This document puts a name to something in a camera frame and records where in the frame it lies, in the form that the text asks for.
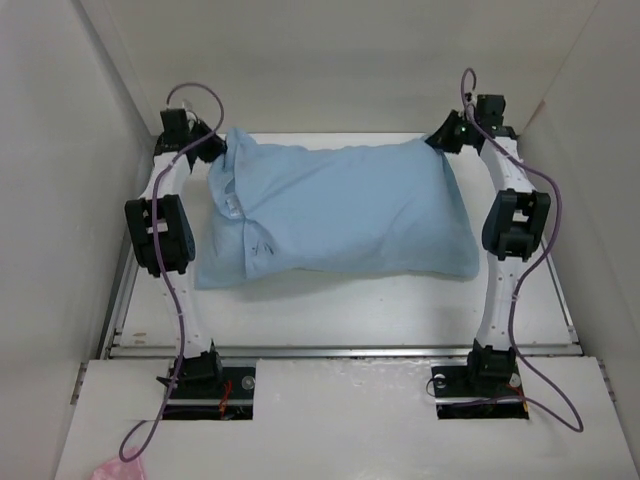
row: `light blue fabric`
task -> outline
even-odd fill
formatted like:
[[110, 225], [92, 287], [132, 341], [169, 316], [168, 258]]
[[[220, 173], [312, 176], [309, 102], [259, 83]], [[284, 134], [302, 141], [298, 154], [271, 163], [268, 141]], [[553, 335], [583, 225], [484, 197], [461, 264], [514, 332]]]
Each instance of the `light blue fabric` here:
[[478, 274], [478, 247], [449, 162], [416, 139], [310, 151], [232, 129], [212, 165], [215, 204], [196, 287], [284, 270]]

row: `white floor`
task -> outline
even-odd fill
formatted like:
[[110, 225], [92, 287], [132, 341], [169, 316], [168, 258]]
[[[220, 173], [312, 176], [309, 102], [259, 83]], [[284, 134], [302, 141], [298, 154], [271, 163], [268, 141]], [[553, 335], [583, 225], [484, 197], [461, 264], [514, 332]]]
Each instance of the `white floor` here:
[[[260, 142], [309, 148], [398, 143], [416, 134], [257, 135]], [[476, 240], [495, 190], [475, 150], [451, 157]], [[212, 200], [201, 163], [187, 182], [183, 203], [196, 237]], [[470, 345], [480, 324], [487, 262], [473, 281], [435, 275], [354, 276], [293, 271], [239, 288], [196, 293], [218, 346], [423, 346]], [[173, 330], [157, 286], [146, 271], [136, 278], [120, 339], [125, 347], [172, 346]], [[523, 345], [567, 345], [571, 338], [547, 266], [523, 289], [516, 322]]]
[[[584, 433], [535, 407], [529, 421], [438, 420], [426, 360], [261, 361], [254, 419], [162, 422], [143, 456], [148, 480], [638, 478], [595, 359], [533, 362], [575, 402]], [[154, 378], [167, 364], [90, 363], [57, 480], [90, 478], [137, 420], [155, 416]], [[529, 396], [570, 418], [537, 377], [522, 378]]]

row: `white wall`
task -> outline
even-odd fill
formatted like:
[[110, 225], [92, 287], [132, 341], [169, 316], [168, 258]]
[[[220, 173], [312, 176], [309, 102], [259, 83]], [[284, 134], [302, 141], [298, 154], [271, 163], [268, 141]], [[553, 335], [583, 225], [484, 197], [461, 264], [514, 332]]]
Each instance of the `white wall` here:
[[554, 259], [585, 352], [605, 360], [640, 465], [640, 3], [600, 0], [521, 139], [558, 179]]
[[52, 476], [104, 318], [148, 140], [125, 97], [71, 3], [0, 0], [3, 480]]
[[[416, 132], [460, 104], [461, 72], [523, 128], [597, 0], [82, 0], [147, 125], [176, 83], [211, 85], [224, 128]], [[215, 104], [185, 93], [214, 122]]]

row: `pink plastic bag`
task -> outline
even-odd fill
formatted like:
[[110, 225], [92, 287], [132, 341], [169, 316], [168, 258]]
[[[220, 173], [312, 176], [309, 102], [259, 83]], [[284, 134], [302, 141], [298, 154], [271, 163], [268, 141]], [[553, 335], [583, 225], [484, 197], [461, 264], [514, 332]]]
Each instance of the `pink plastic bag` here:
[[[125, 457], [131, 457], [137, 451], [137, 448], [130, 448], [125, 452]], [[91, 480], [146, 480], [146, 478], [140, 457], [130, 463], [122, 463], [116, 457], [102, 464], [91, 475]]]

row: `table surface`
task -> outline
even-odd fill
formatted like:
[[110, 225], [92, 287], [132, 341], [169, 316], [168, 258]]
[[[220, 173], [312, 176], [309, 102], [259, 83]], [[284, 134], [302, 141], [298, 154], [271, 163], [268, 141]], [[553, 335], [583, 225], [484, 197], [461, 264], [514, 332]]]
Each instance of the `table surface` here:
[[[259, 142], [309, 148], [399, 143], [418, 134], [262, 134]], [[476, 240], [495, 198], [489, 173], [470, 147], [450, 157]], [[187, 181], [183, 203], [196, 242], [212, 200], [208, 167], [200, 162]], [[204, 324], [218, 346], [447, 347], [470, 345], [487, 288], [480, 274], [460, 281], [430, 274], [353, 275], [290, 271], [241, 287], [196, 292]], [[158, 286], [139, 271], [119, 344], [172, 346], [172, 319]], [[548, 265], [534, 272], [518, 304], [516, 337], [523, 345], [567, 345], [562, 302]]]
[[[576, 434], [535, 407], [526, 420], [438, 420], [427, 360], [258, 362], [254, 419], [163, 421], [143, 455], [149, 480], [637, 479], [595, 359], [534, 358], [575, 402]], [[152, 419], [167, 360], [89, 364], [57, 480], [86, 480]], [[527, 395], [570, 418], [528, 369]], [[146, 428], [131, 441], [139, 445]]]

